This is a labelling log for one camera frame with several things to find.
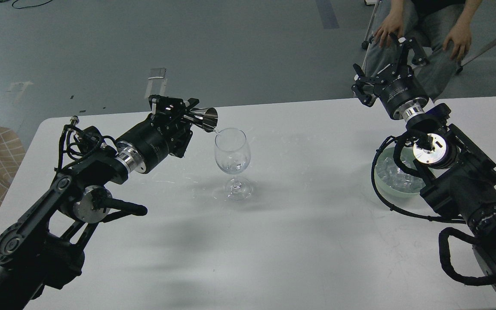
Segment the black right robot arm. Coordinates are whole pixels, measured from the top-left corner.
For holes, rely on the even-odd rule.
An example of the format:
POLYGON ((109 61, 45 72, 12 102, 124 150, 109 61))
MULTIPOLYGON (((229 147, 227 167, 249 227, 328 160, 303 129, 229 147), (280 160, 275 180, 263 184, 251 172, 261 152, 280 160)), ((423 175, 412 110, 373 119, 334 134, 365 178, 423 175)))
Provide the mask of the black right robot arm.
POLYGON ((403 119, 406 131, 389 136, 377 149, 372 162, 395 143, 393 160, 404 173, 421 179, 425 186, 419 195, 435 216, 422 216, 398 208, 381 194, 378 198, 391 211, 441 223, 464 223, 471 234, 456 228, 439 233, 439 261, 443 271, 466 286, 492 286, 496 291, 496 164, 460 128, 448 125, 450 108, 438 104, 424 111, 429 97, 415 77, 413 65, 427 65, 427 55, 417 39, 391 34, 396 55, 375 76, 366 76, 354 64, 356 76, 352 91, 365 106, 379 99, 388 116, 403 119), (452 266, 449 237, 472 245, 484 276, 463 276, 452 266))

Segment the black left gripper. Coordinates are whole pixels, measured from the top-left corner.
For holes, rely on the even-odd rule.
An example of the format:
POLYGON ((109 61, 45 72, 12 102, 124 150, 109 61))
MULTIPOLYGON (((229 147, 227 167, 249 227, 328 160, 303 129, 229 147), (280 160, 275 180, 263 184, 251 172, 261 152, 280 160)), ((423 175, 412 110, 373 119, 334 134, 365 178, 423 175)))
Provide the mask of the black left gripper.
POLYGON ((149 97, 151 112, 116 139, 117 159, 128 171, 148 174, 168 155, 183 158, 193 132, 191 125, 199 125, 200 117, 194 107, 196 98, 154 95, 149 97))

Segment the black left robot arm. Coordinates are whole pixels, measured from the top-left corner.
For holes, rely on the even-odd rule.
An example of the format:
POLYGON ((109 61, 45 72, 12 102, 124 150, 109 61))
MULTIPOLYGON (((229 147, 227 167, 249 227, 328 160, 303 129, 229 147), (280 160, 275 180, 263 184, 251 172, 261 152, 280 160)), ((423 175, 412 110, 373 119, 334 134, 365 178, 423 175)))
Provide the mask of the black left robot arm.
POLYGON ((62 289, 81 275, 84 249, 99 223, 145 216, 143 205, 112 197, 108 182, 148 174, 168 155, 181 158, 193 125, 212 132, 215 108, 199 100, 150 96, 150 113, 117 139, 95 127, 63 127, 59 161, 47 192, 0 235, 0 310, 22 310, 47 286, 62 289))

